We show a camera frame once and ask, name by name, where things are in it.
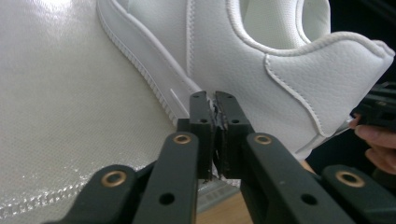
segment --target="white shoe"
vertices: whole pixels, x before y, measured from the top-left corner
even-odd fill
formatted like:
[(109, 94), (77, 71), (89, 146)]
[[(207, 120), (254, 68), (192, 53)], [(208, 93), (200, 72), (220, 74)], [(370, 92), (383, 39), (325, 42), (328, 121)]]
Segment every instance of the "white shoe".
[(192, 93), (225, 91), (298, 160), (337, 131), (394, 56), (383, 42), (330, 34), (327, 0), (99, 0), (97, 9), (173, 121), (189, 116)]

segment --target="brass ring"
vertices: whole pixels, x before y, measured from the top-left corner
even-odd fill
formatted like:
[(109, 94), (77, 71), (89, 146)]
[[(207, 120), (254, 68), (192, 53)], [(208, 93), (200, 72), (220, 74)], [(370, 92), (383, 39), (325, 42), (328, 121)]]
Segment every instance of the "brass ring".
[(269, 145), (272, 143), (272, 139), (266, 135), (257, 135), (254, 137), (254, 141), (262, 145)]
[[(109, 181), (108, 179), (112, 176), (112, 175), (119, 175), (120, 178), (117, 179), (116, 181)], [(126, 180), (126, 174), (123, 171), (112, 171), (109, 172), (107, 174), (105, 174), (102, 177), (102, 185), (107, 187), (107, 188), (114, 188), (120, 184), (122, 184), (124, 181)]]
[[(352, 177), (353, 180), (347, 179), (346, 176)], [(365, 185), (364, 180), (360, 176), (352, 174), (348, 171), (338, 171), (337, 173), (335, 173), (335, 177), (337, 177), (337, 179), (341, 183), (348, 185), (352, 188), (361, 188)]]
[(177, 144), (188, 144), (191, 141), (191, 138), (186, 134), (180, 134), (174, 138), (174, 142)]

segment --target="textured gray surface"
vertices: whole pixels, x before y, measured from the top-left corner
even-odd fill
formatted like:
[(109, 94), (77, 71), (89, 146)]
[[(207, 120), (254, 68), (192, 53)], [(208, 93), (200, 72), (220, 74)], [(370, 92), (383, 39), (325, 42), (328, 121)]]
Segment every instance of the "textured gray surface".
[(175, 130), (95, 1), (0, 6), (0, 222), (62, 217), (95, 171), (139, 169)]

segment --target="shoe sole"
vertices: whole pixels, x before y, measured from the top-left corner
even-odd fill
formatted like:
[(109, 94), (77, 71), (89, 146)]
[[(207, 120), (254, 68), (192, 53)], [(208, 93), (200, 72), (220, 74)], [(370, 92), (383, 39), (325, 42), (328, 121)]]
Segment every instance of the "shoe sole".
[(169, 119), (189, 117), (190, 95), (201, 91), (161, 42), (115, 0), (97, 1), (100, 22), (111, 41), (152, 88)]

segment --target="shoe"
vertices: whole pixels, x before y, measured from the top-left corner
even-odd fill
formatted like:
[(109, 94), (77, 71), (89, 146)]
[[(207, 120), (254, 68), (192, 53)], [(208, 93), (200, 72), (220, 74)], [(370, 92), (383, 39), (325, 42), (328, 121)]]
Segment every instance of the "shoe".
[(297, 160), (334, 135), (395, 54), (330, 34), (324, 0), (99, 0), (97, 10), (173, 122), (189, 116), (191, 94), (225, 91)]

